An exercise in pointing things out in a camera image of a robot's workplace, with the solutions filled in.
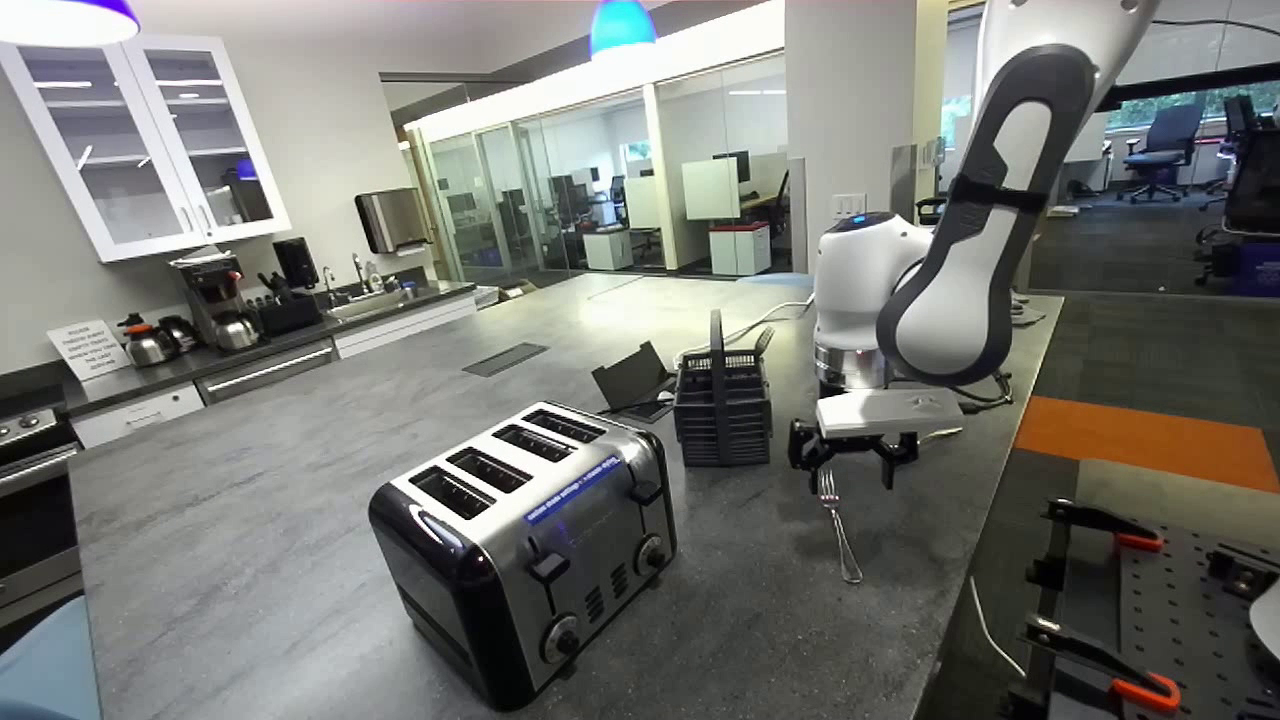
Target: silver toaster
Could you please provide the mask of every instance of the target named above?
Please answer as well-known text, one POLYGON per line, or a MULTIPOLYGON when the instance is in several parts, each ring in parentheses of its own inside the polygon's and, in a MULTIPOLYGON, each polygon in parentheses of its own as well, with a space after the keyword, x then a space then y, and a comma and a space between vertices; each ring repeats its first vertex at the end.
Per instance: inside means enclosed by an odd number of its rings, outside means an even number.
POLYGON ((494 709, 529 703, 675 557, 663 447, 533 403, 368 503, 398 602, 494 709))

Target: gray countertop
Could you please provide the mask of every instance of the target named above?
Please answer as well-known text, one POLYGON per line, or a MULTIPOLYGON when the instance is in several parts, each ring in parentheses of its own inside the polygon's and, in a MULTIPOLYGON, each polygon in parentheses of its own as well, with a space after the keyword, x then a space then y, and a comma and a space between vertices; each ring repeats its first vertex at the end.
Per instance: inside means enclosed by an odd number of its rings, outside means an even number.
MULTIPOLYGON (((599 413, 591 368, 657 339, 675 366, 709 312, 740 327, 804 288, 580 278, 405 344, 109 443, 71 464, 84 594, 109 720, 153 716, 494 716, 410 634, 368 528, 397 472, 533 399, 599 413), (546 351, 465 368, 512 344, 546 351)), ((1051 338, 1014 338, 1027 393, 1051 338)), ((1021 407, 924 443, 883 491, 838 460, 865 589, 835 577, 826 515, 782 467, 782 424, 813 415, 809 323, 766 347, 773 464, 682 472, 668 442, 680 557, 515 716, 910 716, 1021 407)))
POLYGON ((292 347, 303 347, 303 344, 327 344, 336 334, 348 334, 348 327, 361 327, 361 323, 374 323, 374 320, 389 320, 389 315, 405 315, 405 312, 414 312, 414 308, 427 308, 427 304, 440 304, 440 302, 457 302, 457 297, 467 297, 474 284, 447 284, 447 288, 431 288, 423 297, 410 297, 397 308, 378 308, 378 312, 368 312, 368 315, 353 315, 353 320, 327 320, 327 323, 315 323, 315 327, 300 327, 300 334, 289 334, 289 338, 270 338, 255 347, 244 347, 244 351, 217 351, 217 347, 198 347, 193 356, 181 356, 181 362, 167 362, 167 366, 157 366, 157 368, 120 368, 120 372, 109 372, 109 376, 94 376, 89 384, 68 384, 63 389, 63 413, 92 413, 92 407, 102 407, 102 403, 120 403, 120 399, 130 399, 130 397, 147 397, 147 393, 159 393, 159 389, 172 389, 172 384, 186 384, 186 381, 204 381, 212 372, 232 372, 232 368, 244 368, 244 366, 260 366, 267 356, 278 356, 278 351, 292 351, 292 347))

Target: stove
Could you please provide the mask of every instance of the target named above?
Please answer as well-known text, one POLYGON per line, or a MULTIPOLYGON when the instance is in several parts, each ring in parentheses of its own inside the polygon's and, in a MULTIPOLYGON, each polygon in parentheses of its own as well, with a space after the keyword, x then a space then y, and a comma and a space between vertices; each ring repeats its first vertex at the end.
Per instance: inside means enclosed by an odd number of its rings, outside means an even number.
POLYGON ((57 407, 0 415, 0 640, 80 594, 71 458, 57 407))

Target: blue lamp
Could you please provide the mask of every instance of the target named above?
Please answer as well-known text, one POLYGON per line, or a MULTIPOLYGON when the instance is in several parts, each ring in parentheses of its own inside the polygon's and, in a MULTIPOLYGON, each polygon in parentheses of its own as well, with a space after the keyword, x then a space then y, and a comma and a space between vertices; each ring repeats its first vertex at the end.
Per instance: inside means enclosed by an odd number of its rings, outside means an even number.
POLYGON ((599 0, 591 21, 591 55, 652 45, 652 17, 641 0, 599 0))
POLYGON ((102 50, 134 37, 128 0, 5 0, 0 45, 102 50))

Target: dish rack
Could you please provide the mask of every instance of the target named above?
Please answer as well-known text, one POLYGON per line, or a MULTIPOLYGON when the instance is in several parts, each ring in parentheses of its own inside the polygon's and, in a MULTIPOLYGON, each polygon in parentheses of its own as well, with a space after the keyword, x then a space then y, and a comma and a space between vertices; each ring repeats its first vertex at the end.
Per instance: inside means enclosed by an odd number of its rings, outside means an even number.
POLYGON ((682 467, 766 464, 773 403, 762 384, 762 327, 752 347, 723 347, 723 320, 711 312, 711 347, 687 351, 675 381, 675 436, 682 467))

